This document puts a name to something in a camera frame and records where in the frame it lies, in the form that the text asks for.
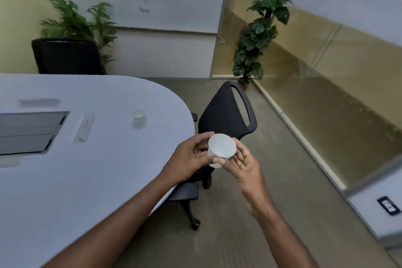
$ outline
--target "wall outlet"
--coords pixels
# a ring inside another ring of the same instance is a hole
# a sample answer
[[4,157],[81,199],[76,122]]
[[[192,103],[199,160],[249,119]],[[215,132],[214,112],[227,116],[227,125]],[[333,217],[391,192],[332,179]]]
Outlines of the wall outlet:
[[377,201],[389,215],[394,216],[401,213],[401,210],[387,196],[381,197]]

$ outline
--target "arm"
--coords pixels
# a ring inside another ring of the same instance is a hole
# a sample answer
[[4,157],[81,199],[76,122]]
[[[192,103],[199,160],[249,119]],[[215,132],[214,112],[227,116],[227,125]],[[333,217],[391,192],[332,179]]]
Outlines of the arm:
[[159,200],[203,165],[212,163],[203,141],[214,133],[193,136],[180,143],[161,173],[115,212],[56,255],[43,268],[111,267]]
[[258,161],[247,147],[233,138],[237,152],[233,158],[214,158],[235,176],[246,205],[259,223],[278,268],[319,268],[307,247],[286,223],[269,196]]

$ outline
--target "hand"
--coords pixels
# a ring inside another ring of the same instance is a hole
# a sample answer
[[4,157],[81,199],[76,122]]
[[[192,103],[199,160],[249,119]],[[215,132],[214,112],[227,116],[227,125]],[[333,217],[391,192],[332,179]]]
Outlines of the hand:
[[236,138],[233,140],[237,146],[236,154],[229,160],[214,158],[213,162],[219,162],[224,169],[234,175],[243,193],[247,208],[254,217],[257,217],[267,202],[271,203],[272,200],[258,161],[243,143]]
[[211,164],[214,156],[207,156],[207,150],[208,140],[214,134],[197,134],[180,143],[160,174],[177,185],[189,179],[202,166]]

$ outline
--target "black office chair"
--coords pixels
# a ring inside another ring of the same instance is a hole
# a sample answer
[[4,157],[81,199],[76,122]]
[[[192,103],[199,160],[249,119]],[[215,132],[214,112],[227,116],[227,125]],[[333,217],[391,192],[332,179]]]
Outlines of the black office chair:
[[[249,116],[249,125],[246,125],[240,113],[232,88],[236,88]],[[194,122],[197,115],[192,113]],[[231,81],[224,82],[218,92],[212,98],[207,108],[204,110],[198,122],[198,133],[214,131],[215,133],[226,134],[237,139],[254,132],[257,129],[257,120],[249,98],[238,83]],[[179,184],[168,201],[179,201],[188,218],[191,227],[197,230],[200,221],[196,219],[190,210],[190,200],[198,198],[198,183],[202,181],[203,187],[209,189],[212,184],[212,172],[214,168],[205,165],[193,174],[186,182]]]
[[32,49],[41,74],[105,74],[93,40],[38,38]]

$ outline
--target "table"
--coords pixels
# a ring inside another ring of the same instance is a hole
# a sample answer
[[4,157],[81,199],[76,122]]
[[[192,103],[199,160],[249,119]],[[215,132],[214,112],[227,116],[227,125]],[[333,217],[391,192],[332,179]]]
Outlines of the table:
[[[38,98],[62,103],[54,108],[17,107],[17,99]],[[141,130],[132,127],[138,109],[147,117]],[[38,111],[70,114],[48,153],[0,169],[2,268],[44,264],[138,193],[161,171],[178,143],[194,134],[185,103],[151,81],[0,74],[0,113]],[[89,138],[73,143],[88,112],[96,115]]]

